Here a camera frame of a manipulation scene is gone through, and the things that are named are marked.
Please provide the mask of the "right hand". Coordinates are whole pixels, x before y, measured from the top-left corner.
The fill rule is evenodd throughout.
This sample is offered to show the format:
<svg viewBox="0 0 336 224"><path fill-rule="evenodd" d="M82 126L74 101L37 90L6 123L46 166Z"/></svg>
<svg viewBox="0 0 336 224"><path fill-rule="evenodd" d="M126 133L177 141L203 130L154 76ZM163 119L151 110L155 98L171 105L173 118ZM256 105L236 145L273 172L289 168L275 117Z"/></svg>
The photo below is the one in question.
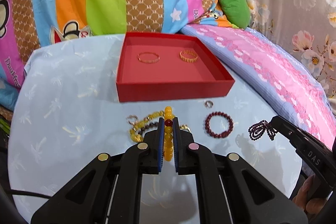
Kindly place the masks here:
<svg viewBox="0 0 336 224"><path fill-rule="evenodd" d="M292 200L299 208L301 208L303 211L306 211L307 214L313 216L317 215L327 203L326 198L314 198L311 200L308 199L308 191L313 185L314 178L315 175L309 176L303 183L302 187L299 189L298 194Z"/></svg>

